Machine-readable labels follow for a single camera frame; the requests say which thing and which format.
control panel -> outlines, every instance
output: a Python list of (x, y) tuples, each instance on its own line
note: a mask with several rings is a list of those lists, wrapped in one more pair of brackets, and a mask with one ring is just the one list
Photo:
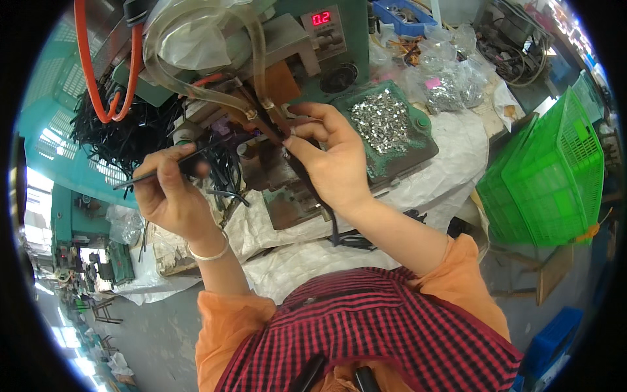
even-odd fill
[(300, 20), (312, 39), (318, 61), (346, 51), (346, 39), (337, 5), (303, 14)]

orange shirt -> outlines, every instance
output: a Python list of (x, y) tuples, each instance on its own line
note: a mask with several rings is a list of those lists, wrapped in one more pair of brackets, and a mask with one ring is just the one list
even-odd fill
[[(488, 293), (477, 263), (478, 249), (472, 237), (449, 238), (442, 263), (430, 273), (407, 282), (408, 287), (455, 304), (510, 340), (507, 321)], [(231, 357), (244, 338), (263, 328), (275, 313), (271, 299), (256, 295), (218, 295), (202, 291), (198, 307), (203, 328), (196, 343), (196, 367), (200, 392), (213, 391)], [(382, 392), (410, 392), (396, 370), (377, 361), (336, 366), (313, 387), (313, 392), (359, 392), (352, 383), (355, 368), (370, 366)]]

red checkered apron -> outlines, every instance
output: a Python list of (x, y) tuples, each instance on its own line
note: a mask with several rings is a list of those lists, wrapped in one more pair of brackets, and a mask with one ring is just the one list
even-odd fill
[(522, 354), (465, 310), (408, 289), (406, 268), (357, 268), (299, 286), (247, 337), (216, 391), (287, 391), (314, 354), (390, 364), (414, 391), (505, 391)]

forearm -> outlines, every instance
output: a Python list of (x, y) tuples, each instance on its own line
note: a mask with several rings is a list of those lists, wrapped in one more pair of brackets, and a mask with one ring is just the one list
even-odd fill
[[(224, 241), (224, 236), (215, 227), (215, 231), (207, 233), (204, 239), (190, 242), (188, 245), (195, 254), (201, 257), (212, 257), (220, 254), (224, 249)], [(225, 295), (250, 293), (244, 270), (231, 248), (217, 260), (197, 259), (196, 262), (203, 277), (205, 290)]]
[(374, 198), (338, 214), (379, 249), (418, 275), (434, 270), (448, 246), (445, 234)]

green plastic basket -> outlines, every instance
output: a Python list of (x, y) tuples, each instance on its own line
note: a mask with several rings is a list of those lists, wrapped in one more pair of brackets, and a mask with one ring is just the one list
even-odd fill
[(501, 177), (533, 244), (556, 246), (587, 232), (598, 219), (603, 152), (571, 88), (534, 125)]
[(477, 184), (477, 193), (481, 197), (483, 208), (490, 220), (490, 230), (500, 243), (533, 242), (527, 224), (501, 178), (501, 172), (510, 160), (516, 159), (537, 120), (536, 114), (503, 148)]

